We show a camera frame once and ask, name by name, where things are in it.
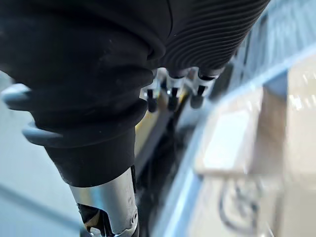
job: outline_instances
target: silver metal cylinder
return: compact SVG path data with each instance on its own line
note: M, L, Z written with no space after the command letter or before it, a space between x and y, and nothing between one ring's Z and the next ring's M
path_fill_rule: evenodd
M169 96L172 95L172 89L177 89L176 97L180 97L183 86L184 86L185 78L172 78L171 76L167 76L167 94Z
M153 79L153 82L143 88L145 97L148 98L148 90L153 91L153 99L157 99L160 94L160 83L165 79L166 77L166 69L165 68L158 68L156 71L156 75Z
M138 214L131 168L108 183L88 188L70 186L70 189L77 203L92 206L107 213L115 236L133 235L138 223Z
M204 79L200 78L198 71L196 71L195 76L194 76L194 80L193 80L193 88L192 88L193 94L198 95L198 88L200 86L204 86L205 89L200 96L205 97L205 96L209 95L213 89L213 85L215 83L215 80L218 78L218 76L219 75L215 75L215 76L213 76L213 79L210 78L210 80L204 80Z

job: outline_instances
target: ribbed rubber sleeve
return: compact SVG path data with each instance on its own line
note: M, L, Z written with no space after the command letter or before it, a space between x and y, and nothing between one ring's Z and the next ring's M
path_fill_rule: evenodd
M229 62L269 0L195 0L150 67L219 69Z

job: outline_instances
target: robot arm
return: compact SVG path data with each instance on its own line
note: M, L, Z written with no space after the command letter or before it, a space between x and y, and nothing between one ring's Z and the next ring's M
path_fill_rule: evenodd
M169 71L170 97L190 67L195 96L217 78L269 0L2 0L2 98L29 111L23 131L69 184L88 231L138 236L135 125L140 89Z

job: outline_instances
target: white label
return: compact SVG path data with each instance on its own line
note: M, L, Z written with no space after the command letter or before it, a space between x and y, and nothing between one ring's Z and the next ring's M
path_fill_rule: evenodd
M237 152L247 129L249 114L246 111L221 116L204 157L206 168L232 169Z

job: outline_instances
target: gray floor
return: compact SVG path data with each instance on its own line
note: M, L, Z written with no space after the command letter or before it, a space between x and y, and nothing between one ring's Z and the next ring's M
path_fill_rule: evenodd
M0 91L9 85L0 74ZM0 102L0 236L79 236L81 217L68 185L44 148L21 133L31 120Z

